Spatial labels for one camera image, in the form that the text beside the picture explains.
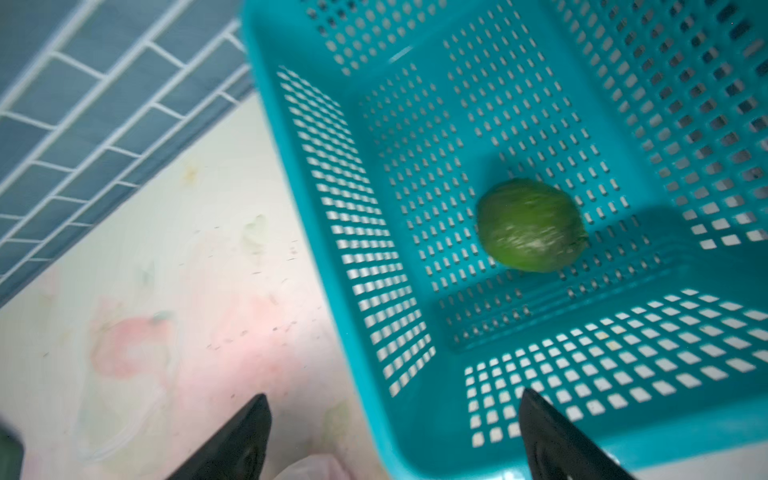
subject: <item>tile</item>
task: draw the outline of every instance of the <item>tile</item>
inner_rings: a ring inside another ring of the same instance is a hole
[[[173,0],[106,0],[62,51],[107,72],[172,3]]]
[[[26,262],[21,265],[10,277],[0,283],[0,306],[5,305],[49,264],[49,262]]]
[[[47,130],[0,117],[0,180],[8,176],[47,133]]]
[[[82,206],[82,204],[67,202],[66,200],[50,200],[13,237],[25,240],[45,240],[53,230],[56,230]]]
[[[5,275],[36,246],[36,243],[28,242],[5,242],[0,245],[0,275]]]
[[[195,0],[156,43],[181,61],[189,61],[240,14],[240,0]]]
[[[96,82],[84,71],[53,58],[11,110],[56,125]]]
[[[51,260],[59,258],[65,251],[69,250],[69,247],[80,240],[88,232],[89,228],[67,225],[38,250],[35,258],[48,258]]]
[[[243,52],[225,41],[176,88],[168,92],[161,103],[180,114],[187,114],[243,63]]]
[[[133,184],[144,184],[157,172],[162,170],[192,142],[199,138],[233,105],[221,97],[205,107],[190,123],[184,125],[173,137],[169,138],[157,150],[152,152],[136,168],[126,175],[123,180]]]
[[[150,108],[131,129],[114,144],[135,154],[143,154],[158,138],[162,137],[179,120],[154,108]]]
[[[134,160],[127,155],[107,150],[67,185],[61,191],[61,196],[90,200]]]
[[[178,68],[152,50],[144,51],[115,82],[51,145],[40,160],[77,167]]]
[[[0,195],[0,214],[26,215],[67,174],[59,170],[30,165],[25,172]]]
[[[77,223],[96,224],[122,204],[135,191],[136,189],[132,187],[114,185],[74,221]]]
[[[18,220],[0,218],[0,238],[2,238],[2,236],[5,235],[17,223],[18,223]]]
[[[0,91],[24,71],[78,0],[2,0],[0,2]]]
[[[235,80],[232,86],[227,89],[227,93],[237,100],[243,100],[253,89],[253,75],[249,70]]]

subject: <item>basket hole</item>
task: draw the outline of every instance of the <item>basket hole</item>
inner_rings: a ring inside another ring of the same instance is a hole
[[[675,15],[680,13],[680,11],[682,11],[682,10],[683,10],[683,4],[682,3],[680,3],[680,2],[673,3],[672,6],[670,7],[670,10],[669,10],[670,17],[674,17]]]
[[[764,45],[765,45],[765,41],[762,38],[755,39],[752,43],[747,45],[742,51],[744,58],[749,58],[752,55],[756,54],[758,51],[763,49]]]
[[[728,85],[725,88],[725,93],[729,97],[733,97],[734,95],[738,95],[742,91],[744,91],[744,82],[742,82],[739,79],[737,79],[734,83]]]
[[[696,150],[695,152],[696,158],[698,158],[699,160],[709,157],[712,153],[713,153],[712,147],[710,147],[709,145],[707,145],[706,147],[702,147]]]
[[[694,130],[686,135],[685,139],[689,144],[693,144],[701,140],[703,136],[704,134],[701,133],[701,130]]]
[[[761,228],[758,230],[746,232],[746,237],[753,242],[760,242],[762,240],[768,240],[768,233]]]
[[[707,50],[704,55],[701,55],[701,59],[704,60],[704,63],[710,63],[712,60],[720,56],[720,50],[718,50],[716,47],[712,47],[709,50]]]
[[[683,170],[684,168],[688,168],[690,166],[690,161],[688,160],[688,157],[683,157],[680,160],[676,161],[674,166],[678,170]]]
[[[680,74],[680,80],[684,83],[689,81],[694,75],[696,74],[696,71],[693,70],[691,67],[687,67],[685,70],[683,70],[683,73]]]
[[[718,207],[716,203],[710,202],[704,205],[703,207],[701,207],[701,211],[703,211],[707,215],[717,214],[720,212],[720,207]]]
[[[724,63],[720,67],[717,67],[714,72],[712,72],[712,76],[715,77],[715,80],[722,80],[732,71],[733,67],[731,67],[730,64]]]
[[[710,194],[709,190],[707,190],[706,187],[699,187],[696,190],[694,190],[694,197],[697,200],[701,200],[702,198],[708,197]]]
[[[741,207],[746,203],[741,195],[732,195],[727,197],[724,201],[725,204],[730,208]]]
[[[677,67],[685,57],[680,52],[676,53],[672,58],[670,58],[669,64],[672,68]]]
[[[752,191],[752,195],[754,195],[757,200],[768,198],[768,187],[756,188]]]
[[[762,131],[768,125],[768,116],[763,115],[760,118],[756,118],[750,122],[750,130],[754,133]]]
[[[694,119],[690,115],[686,115],[685,117],[682,117],[680,120],[677,121],[677,127],[678,128],[685,128],[691,123],[693,123]]]
[[[724,178],[722,180],[715,182],[715,188],[721,192],[725,190],[730,190],[731,188],[734,187],[734,185],[735,184],[733,183],[733,180],[731,180],[730,178]]]
[[[713,162],[705,167],[705,171],[709,175],[718,174],[723,171],[723,165],[720,162]]]
[[[690,44],[695,48],[703,44],[705,40],[707,40],[707,35],[704,34],[703,31],[700,31],[690,40]]]
[[[685,183],[687,183],[689,185],[690,184],[695,184],[696,182],[699,181],[699,174],[696,173],[696,172],[690,173],[690,174],[685,176],[684,180],[685,180]]]
[[[747,33],[750,30],[750,28],[752,28],[752,24],[750,24],[750,22],[746,19],[742,20],[741,22],[739,22],[738,25],[733,27],[730,32],[728,32],[728,36],[730,37],[731,40],[737,40],[742,35]]]
[[[674,40],[672,38],[668,38],[667,40],[664,40],[661,45],[659,45],[659,51],[661,53],[667,53],[667,51],[672,48],[672,45],[674,45]]]
[[[721,237],[720,241],[722,241],[726,247],[732,247],[733,245],[741,244],[741,240],[739,240],[739,237],[736,234]]]
[[[669,111],[671,114],[674,114],[674,113],[677,113],[677,111],[679,111],[679,110],[680,110],[682,107],[683,107],[683,102],[681,102],[681,101],[679,101],[679,100],[676,100],[676,101],[674,101],[674,102],[672,103],[672,105],[670,105],[669,107],[667,107],[667,110],[668,110],[668,111]]]
[[[720,144],[724,147],[729,147],[739,141],[739,136],[735,132],[730,132],[725,137],[720,139]]]
[[[760,65],[757,65],[755,67],[755,73],[757,73],[758,77],[764,77],[766,74],[768,74],[768,60],[765,60]]]
[[[707,91],[707,87],[703,83],[697,84],[695,87],[691,88],[688,91],[688,94],[691,98],[696,98],[699,95],[703,94],[705,91]]]
[[[734,164],[742,164],[752,158],[752,154],[748,150],[740,150],[730,156],[730,161]]]
[[[763,169],[760,167],[750,168],[749,170],[741,172],[741,177],[747,182],[763,178]]]

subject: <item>grout line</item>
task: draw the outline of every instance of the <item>grout line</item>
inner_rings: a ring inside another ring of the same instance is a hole
[[[160,146],[162,146],[168,139],[173,137],[181,128],[184,127],[189,121],[191,121],[195,116],[197,116],[201,111],[203,111],[204,108],[206,108],[208,105],[213,103],[213,101],[220,95],[221,92],[227,90],[232,84],[245,72],[250,70],[250,66],[248,64],[241,65],[237,70],[235,70],[232,74],[230,74],[229,77],[227,77],[224,82],[222,82],[219,85],[219,88],[217,88],[215,91],[212,91],[206,96],[195,108],[190,111],[187,118],[183,121],[178,122],[176,125],[174,125],[169,131],[165,132],[165,134],[158,138],[151,147],[147,149],[146,152],[144,152],[141,157],[137,158],[131,165],[128,166],[124,171],[131,172],[135,167],[137,167],[139,164],[141,164],[142,161],[144,161],[147,157],[152,155],[155,150],[157,150]],[[102,188],[93,198],[91,198],[86,204],[84,204],[82,207],[80,207],[77,211],[75,211],[67,220],[62,222],[58,227],[56,227],[50,234],[44,238],[39,245],[32,248],[24,257],[19,260],[10,270],[8,270],[5,273],[5,276],[0,278],[0,284],[2,284],[6,279],[8,279],[16,270],[18,270],[24,262],[29,260],[30,258],[34,257],[35,254],[50,240],[52,240],[56,235],[59,234],[67,225],[75,225],[75,226],[83,226],[83,227],[90,227],[91,225],[87,223],[79,223],[79,222],[73,222],[73,219],[80,216],[83,212],[85,212],[88,208],[90,208],[93,204],[98,202],[114,185],[116,185],[119,181],[122,180],[112,180],[109,184],[107,184],[104,188]],[[35,210],[30,212],[28,214],[28,217],[31,217],[32,214],[36,213]],[[18,228],[11,229],[6,237],[9,237],[10,235],[14,234],[18,230]]]
[[[54,195],[51,197],[52,200],[62,200],[64,202],[72,202],[73,204],[86,204],[88,203],[88,200],[80,200],[79,198],[72,198],[72,197],[63,197],[61,195]]]
[[[23,124],[42,128],[43,130],[54,130],[56,128],[56,125],[47,124],[44,121],[35,120],[34,118],[30,118],[22,114],[17,114],[16,112],[10,110],[2,112],[0,115],[3,117],[11,118],[12,120],[20,121]]]
[[[5,239],[5,242],[6,243],[40,243],[40,240],[29,240],[28,238],[7,238]]]
[[[235,97],[233,97],[232,95],[228,94],[225,91],[221,92],[219,95],[221,95],[222,98],[226,98],[227,100],[231,101],[235,105],[240,104],[240,102]]]
[[[91,90],[67,113],[55,130],[45,136],[31,152],[22,160],[18,167],[13,170],[2,182],[0,182],[0,194],[2,194],[13,182],[21,176],[24,166],[30,164],[33,160],[36,160],[42,155],[48,147],[50,147],[74,122],[80,117],[80,115],[95,102],[101,94],[109,88],[113,81],[117,80],[120,75],[133,64],[134,60],[138,58],[147,41],[154,39],[165,28],[170,25],[184,9],[193,0],[177,0],[173,6],[171,6],[156,22],[146,30],[136,42],[129,47],[128,51],[120,57],[120,60],[107,72]]]
[[[80,2],[80,5],[62,20],[62,27],[43,45],[26,69],[16,77],[11,87],[5,90],[5,95],[0,98],[0,111],[8,109],[24,93],[24,90],[48,64],[51,52],[63,47],[100,4],[101,0]]]
[[[236,36],[234,36],[231,33],[228,34],[228,35],[225,35],[225,38],[227,40],[229,40],[230,42],[232,42],[232,45],[237,47],[238,50],[242,51],[243,53],[246,53],[245,45],[243,45],[243,42],[241,42],[239,38],[237,38]]]
[[[58,170],[60,172],[67,172],[67,173],[74,172],[74,168],[62,167],[61,165],[50,164],[48,162],[41,162],[37,160],[30,162],[30,165],[38,165],[39,167],[50,168],[51,170]]]
[[[78,70],[84,71],[85,73],[89,74],[93,78],[98,78],[101,80],[104,78],[104,74],[101,73],[99,70],[96,70],[95,68],[89,67],[86,64],[75,60],[74,58],[70,57],[67,54],[61,53],[60,51],[52,51],[51,57],[56,58],[57,60],[63,61],[65,64],[70,65],[72,67],[77,68]]]
[[[119,154],[123,154],[126,157],[139,158],[141,156],[139,154],[135,154],[132,151],[125,150],[124,148],[115,147],[114,145],[111,145],[110,147],[107,147],[107,150],[110,150],[110,151],[113,151],[113,152],[117,152]]]
[[[154,50],[155,53],[160,55],[162,58],[165,58],[170,63],[176,65],[178,68],[184,68],[186,66],[184,62],[174,57],[168,50],[166,50],[165,48],[162,48],[160,45],[156,44],[155,42],[148,41],[147,46],[152,50]]]
[[[182,69],[180,69],[176,74],[163,85],[160,90],[155,92],[155,94],[144,104],[142,105],[137,111],[134,112],[133,115],[131,115],[130,118],[128,118],[125,123],[123,123],[117,130],[113,131],[109,137],[104,139],[104,141],[101,142],[100,145],[96,147],[94,151],[91,152],[90,155],[88,155],[85,160],[83,160],[77,168],[74,170],[70,170],[70,174],[62,180],[58,186],[53,189],[51,192],[52,195],[56,195],[63,191],[83,170],[88,168],[108,147],[111,146],[113,142],[115,142],[118,138],[122,137],[122,135],[128,131],[131,127],[133,127],[143,116],[144,114],[149,111],[150,105],[153,103],[156,103],[160,98],[165,96],[165,94],[169,91],[171,91],[173,88],[176,87],[177,84],[181,83],[181,81],[190,73],[192,72],[200,63],[202,63],[210,54],[213,52],[223,41],[223,36],[233,31],[235,28],[240,26],[239,20],[232,20],[229,22],[216,36],[214,36],[212,39],[208,41],[208,43],[192,58],[192,60]],[[190,117],[186,117],[184,121],[177,122],[176,126],[179,124],[186,124],[187,121],[190,120]],[[146,156],[148,156],[147,152],[144,152],[144,154],[138,159],[138,161],[143,160]],[[131,164],[128,169],[124,171],[129,171],[131,168],[133,168],[134,164]],[[37,212],[39,212],[44,204],[44,202],[39,203],[35,208],[33,208],[29,213],[27,213],[27,217],[33,217],[36,215]],[[5,233],[2,238],[0,238],[0,241],[2,241],[4,238],[8,238],[13,236],[13,234],[19,229],[19,226],[14,226],[11,228],[8,232]]]
[[[183,120],[183,119],[185,119],[185,117],[184,117],[182,114],[180,114],[179,112],[177,112],[177,111],[175,111],[175,110],[171,110],[170,108],[166,107],[165,105],[163,105],[163,104],[162,104],[162,103],[160,103],[160,102],[154,102],[154,103],[153,103],[152,105],[150,105],[150,106],[151,106],[152,108],[154,108],[155,110],[159,110],[159,111],[163,112],[164,114],[168,114],[168,115],[170,115],[171,117],[175,117],[175,118],[178,118],[179,120]]]

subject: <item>lime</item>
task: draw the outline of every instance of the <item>lime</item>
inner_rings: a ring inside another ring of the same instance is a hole
[[[480,243],[511,268],[553,272],[576,261],[587,247],[576,203],[542,182],[516,178],[496,185],[477,211]]]

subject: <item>basket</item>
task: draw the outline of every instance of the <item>basket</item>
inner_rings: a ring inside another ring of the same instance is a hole
[[[635,470],[768,438],[768,3],[248,0],[243,36],[393,478],[525,478],[530,386]],[[590,245],[504,268],[530,177]]]

